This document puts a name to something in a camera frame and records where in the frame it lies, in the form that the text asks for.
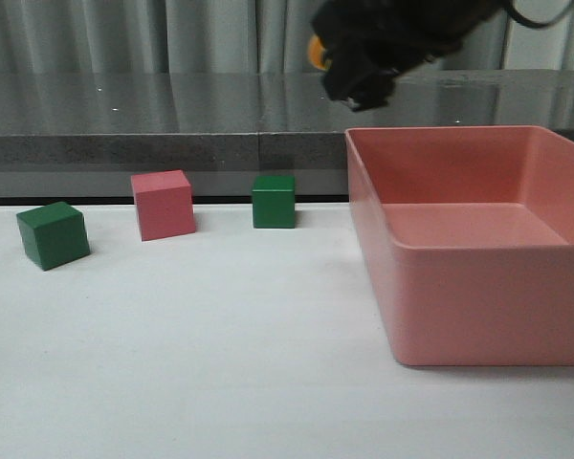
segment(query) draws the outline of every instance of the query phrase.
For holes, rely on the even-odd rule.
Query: gray curtain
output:
[[[306,44],[321,2],[0,0],[0,73],[313,72]],[[517,1],[541,16],[558,3]],[[574,14],[542,33],[507,24],[497,16],[430,68],[574,69]]]

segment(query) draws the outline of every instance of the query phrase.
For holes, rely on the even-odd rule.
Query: gray countertop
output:
[[[259,171],[344,194],[344,129],[493,124],[574,140],[574,72],[419,73],[358,114],[318,74],[0,74],[0,197],[127,196],[131,173],[168,168],[198,196],[247,195]]]

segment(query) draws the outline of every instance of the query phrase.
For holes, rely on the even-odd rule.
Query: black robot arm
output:
[[[386,105],[394,78],[458,51],[463,38],[500,9],[541,28],[573,6],[574,0],[552,21],[538,23],[520,15],[513,0],[328,0],[313,18],[309,56],[325,71],[332,100],[366,110]]]

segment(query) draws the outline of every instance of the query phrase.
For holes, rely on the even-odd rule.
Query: pink container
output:
[[[351,211],[395,358],[574,365],[574,142],[350,129]]]

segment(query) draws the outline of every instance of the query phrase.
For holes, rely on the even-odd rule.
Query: wooden block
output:
[[[296,227],[296,179],[293,176],[260,175],[253,191],[255,228]]]
[[[143,241],[195,232],[191,184],[182,170],[131,177]]]
[[[90,253],[83,214],[58,202],[17,214],[28,257],[44,271]]]

